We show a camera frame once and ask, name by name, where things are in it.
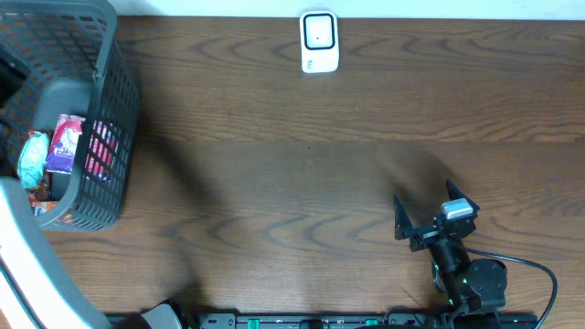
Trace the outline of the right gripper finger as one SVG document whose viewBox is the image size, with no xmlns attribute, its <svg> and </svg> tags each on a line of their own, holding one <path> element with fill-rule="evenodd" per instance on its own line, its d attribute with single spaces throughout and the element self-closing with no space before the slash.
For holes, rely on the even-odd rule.
<svg viewBox="0 0 585 329">
<path fill-rule="evenodd" d="M 413 226 L 404 206 L 396 195 L 393 196 L 393 205 L 395 211 L 395 239 L 409 239 L 413 233 Z"/>
<path fill-rule="evenodd" d="M 446 188 L 447 188 L 449 199 L 451 201 L 457 200 L 457 199 L 465 199 L 469 203 L 469 205 L 472 207 L 474 212 L 478 212 L 480 210 L 480 207 L 476 203 L 474 203 L 471 198 L 469 198 L 466 194 L 464 194 L 455 185 L 455 183 L 452 180 L 446 181 Z"/>
</svg>

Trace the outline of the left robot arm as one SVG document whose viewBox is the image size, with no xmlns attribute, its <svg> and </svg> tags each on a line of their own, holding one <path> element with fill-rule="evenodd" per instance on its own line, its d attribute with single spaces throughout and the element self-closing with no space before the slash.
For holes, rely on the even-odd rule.
<svg viewBox="0 0 585 329">
<path fill-rule="evenodd" d="M 186 328 L 164 302 L 108 316 L 70 278 L 29 207 L 19 180 L 1 179 L 1 312 L 12 328 Z"/>
</svg>

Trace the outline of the purple tissue pack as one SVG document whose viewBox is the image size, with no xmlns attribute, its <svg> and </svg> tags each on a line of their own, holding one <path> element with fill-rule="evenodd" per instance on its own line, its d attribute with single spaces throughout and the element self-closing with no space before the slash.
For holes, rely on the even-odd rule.
<svg viewBox="0 0 585 329">
<path fill-rule="evenodd" d="M 53 132 L 46 158 L 46 170 L 50 173 L 70 175 L 74 158 L 82 135 L 83 117 L 61 114 Z M 106 125 L 97 121 L 93 124 L 94 134 L 90 135 L 90 153 L 86 157 L 85 168 L 102 180 L 110 176 L 106 165 L 113 161 L 113 152 L 118 148 L 118 141 Z"/>
</svg>

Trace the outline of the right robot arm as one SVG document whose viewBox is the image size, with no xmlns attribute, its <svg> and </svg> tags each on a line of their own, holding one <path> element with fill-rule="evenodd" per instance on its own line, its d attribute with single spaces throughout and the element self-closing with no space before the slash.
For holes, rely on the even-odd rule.
<svg viewBox="0 0 585 329">
<path fill-rule="evenodd" d="M 475 231 L 480 208 L 453 182 L 448 181 L 446 188 L 449 200 L 429 226 L 414 227 L 397 196 L 393 205 L 395 239 L 407 239 L 413 252 L 426 249 L 431 254 L 433 276 L 441 280 L 439 290 L 449 300 L 440 318 L 453 327 L 457 318 L 495 313 L 505 306 L 507 269 L 500 260 L 470 259 L 463 238 Z"/>
</svg>

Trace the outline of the mint green snack packet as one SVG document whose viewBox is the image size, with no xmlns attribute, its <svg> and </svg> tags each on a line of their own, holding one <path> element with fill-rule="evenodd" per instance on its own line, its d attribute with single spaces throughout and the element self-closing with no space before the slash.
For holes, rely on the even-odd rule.
<svg viewBox="0 0 585 329">
<path fill-rule="evenodd" d="M 35 188 L 44 176 L 49 137 L 46 133 L 30 131 L 17 163 L 17 174 L 25 189 Z"/>
</svg>

